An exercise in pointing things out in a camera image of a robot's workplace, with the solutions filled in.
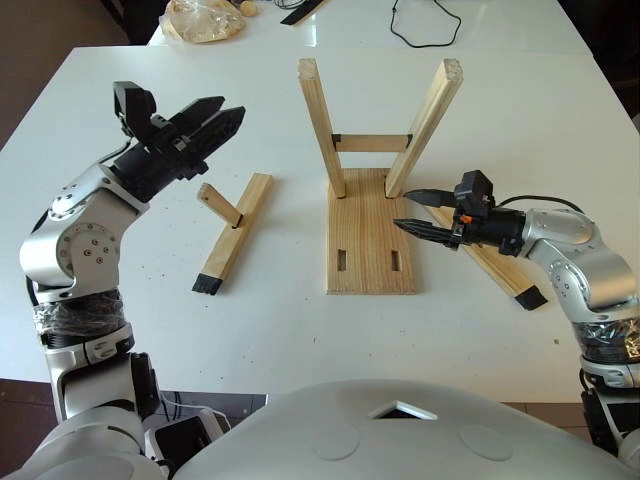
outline wooden stick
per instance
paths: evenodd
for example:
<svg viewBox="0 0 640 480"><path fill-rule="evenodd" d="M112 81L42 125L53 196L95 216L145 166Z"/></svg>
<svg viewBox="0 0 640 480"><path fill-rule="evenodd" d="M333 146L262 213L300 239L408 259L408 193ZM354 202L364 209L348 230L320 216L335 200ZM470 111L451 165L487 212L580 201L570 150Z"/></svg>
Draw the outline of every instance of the wooden stick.
<svg viewBox="0 0 640 480"><path fill-rule="evenodd" d="M218 291L222 281L229 276L272 184L271 175L253 174L238 202L237 209L242 214L240 224L237 228L228 224L224 227L193 285L193 291L210 295Z"/></svg>
<svg viewBox="0 0 640 480"><path fill-rule="evenodd" d="M436 222L442 227L451 228L453 209L443 207L425 207ZM462 245L462 248L473 258L505 292L515 298L527 310L543 305L547 300L538 287L522 272L516 261L498 253L496 247L484 245Z"/></svg>
<svg viewBox="0 0 640 480"><path fill-rule="evenodd" d="M208 183L202 184L197 198L232 227L237 227L240 223L242 214Z"/></svg>
<svg viewBox="0 0 640 480"><path fill-rule="evenodd" d="M340 166L340 157L333 146L333 129L331 128L329 111L322 92L322 83L320 82L320 74L318 73L315 59L300 59L298 62L298 80L300 81L300 87L302 87L304 99L307 102L309 116L311 117L322 158L329 174L331 188L336 197L343 198L346 196L344 176Z"/></svg>
<svg viewBox="0 0 640 480"><path fill-rule="evenodd" d="M435 132L461 84L462 67L460 62L451 58L444 59L409 130L413 139L407 149L396 157L391 166L385 184L387 198L396 198L400 194L418 157Z"/></svg>
<svg viewBox="0 0 640 480"><path fill-rule="evenodd" d="M333 136L338 152L404 152L411 142L409 135L349 135Z"/></svg>

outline white robot shell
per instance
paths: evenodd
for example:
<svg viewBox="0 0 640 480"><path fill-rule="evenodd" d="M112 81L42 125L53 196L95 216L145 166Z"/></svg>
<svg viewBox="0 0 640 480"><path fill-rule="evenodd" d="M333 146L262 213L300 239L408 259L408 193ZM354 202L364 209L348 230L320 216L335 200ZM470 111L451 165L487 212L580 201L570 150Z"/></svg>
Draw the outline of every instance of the white robot shell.
<svg viewBox="0 0 640 480"><path fill-rule="evenodd" d="M502 404L444 386L366 380L279 398L174 478L637 477L608 453Z"/></svg>

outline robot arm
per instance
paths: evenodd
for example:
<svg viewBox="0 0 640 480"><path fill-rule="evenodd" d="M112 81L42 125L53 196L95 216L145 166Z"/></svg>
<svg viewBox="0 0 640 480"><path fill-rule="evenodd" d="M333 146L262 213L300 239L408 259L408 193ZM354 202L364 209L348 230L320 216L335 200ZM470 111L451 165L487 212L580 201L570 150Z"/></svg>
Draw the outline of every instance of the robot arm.
<svg viewBox="0 0 640 480"><path fill-rule="evenodd" d="M478 170L465 173L454 192L414 190L406 197L455 208L451 230L395 221L409 233L454 250L460 244L493 245L547 272L582 350L583 403L593 441L617 453L640 428L640 304L633 272L603 243L595 223L576 210L524 213L496 206L493 185Z"/></svg>
<svg viewBox="0 0 640 480"><path fill-rule="evenodd" d="M63 187L22 245L61 423L16 478L36 478L56 465L66 467L55 478L82 476L87 465L92 476L103 470L105 478L131 468L136 474L126 478L160 476L140 456L141 421L158 407L159 391L148 356L130 353L133 330L117 289L120 242L160 190L206 172L205 159L235 135L245 110L220 110L223 102L201 98L165 120L154 115L150 92L114 83L116 115L139 142L128 149L127 142Z"/></svg>

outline plastic bag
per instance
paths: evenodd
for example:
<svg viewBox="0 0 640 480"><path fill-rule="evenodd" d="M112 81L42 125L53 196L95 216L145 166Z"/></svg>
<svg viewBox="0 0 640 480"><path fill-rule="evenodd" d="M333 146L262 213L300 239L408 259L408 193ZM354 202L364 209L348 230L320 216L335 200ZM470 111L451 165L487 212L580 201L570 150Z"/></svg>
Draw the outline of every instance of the plastic bag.
<svg viewBox="0 0 640 480"><path fill-rule="evenodd" d="M42 303L33 309L38 335L95 337L125 324L122 299L117 289L74 300Z"/></svg>
<svg viewBox="0 0 640 480"><path fill-rule="evenodd" d="M171 0L160 17L162 33L192 43L229 38L246 25L227 0Z"/></svg>

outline wooden dowel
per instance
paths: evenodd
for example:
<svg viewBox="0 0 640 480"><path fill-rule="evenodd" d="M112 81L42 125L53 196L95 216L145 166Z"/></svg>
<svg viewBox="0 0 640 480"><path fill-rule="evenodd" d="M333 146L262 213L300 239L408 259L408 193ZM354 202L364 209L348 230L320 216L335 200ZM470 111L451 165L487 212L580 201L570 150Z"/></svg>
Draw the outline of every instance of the wooden dowel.
<svg viewBox="0 0 640 480"><path fill-rule="evenodd" d="M409 147L396 157L391 166L385 184L387 198L396 198L400 194L407 177L461 84L460 62L450 58L444 59L409 130L413 139Z"/></svg>
<svg viewBox="0 0 640 480"><path fill-rule="evenodd" d="M331 128L329 111L322 92L322 83L320 82L315 59L300 59L298 62L298 80L300 81L304 99L307 102L309 116L311 117L322 158L329 174L331 188L336 197L343 198L346 195L344 176L340 166L340 157L333 146L333 129Z"/></svg>
<svg viewBox="0 0 640 480"><path fill-rule="evenodd" d="M209 207L232 227L237 227L242 214L231 205L215 188L203 183L198 190L198 200Z"/></svg>

